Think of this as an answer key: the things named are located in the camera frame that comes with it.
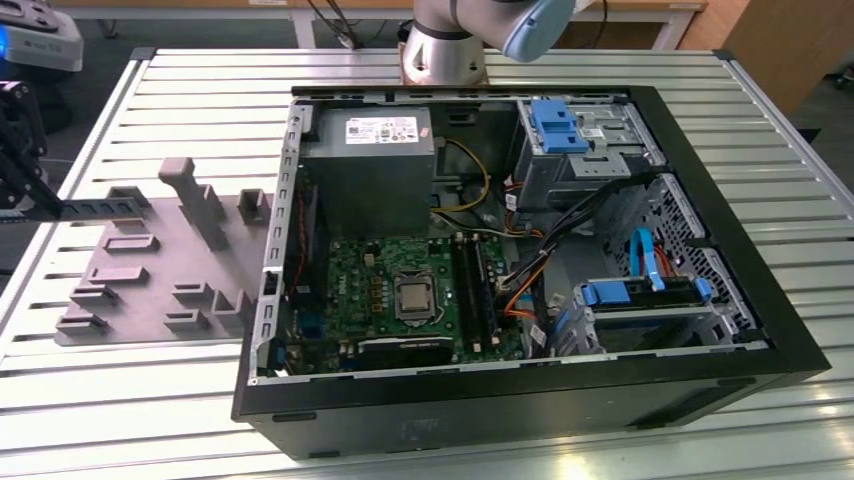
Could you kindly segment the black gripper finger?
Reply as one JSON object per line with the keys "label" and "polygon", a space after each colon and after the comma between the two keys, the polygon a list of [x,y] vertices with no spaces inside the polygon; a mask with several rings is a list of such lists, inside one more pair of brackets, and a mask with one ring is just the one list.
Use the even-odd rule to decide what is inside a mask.
{"label": "black gripper finger", "polygon": [[51,189],[40,158],[47,136],[35,92],[21,81],[1,82],[1,195],[27,195],[33,208],[29,221],[56,221],[61,200]]}
{"label": "black gripper finger", "polygon": [[0,223],[13,224],[28,222],[27,212],[33,208],[32,199],[24,195],[16,197],[11,194],[1,195]]}

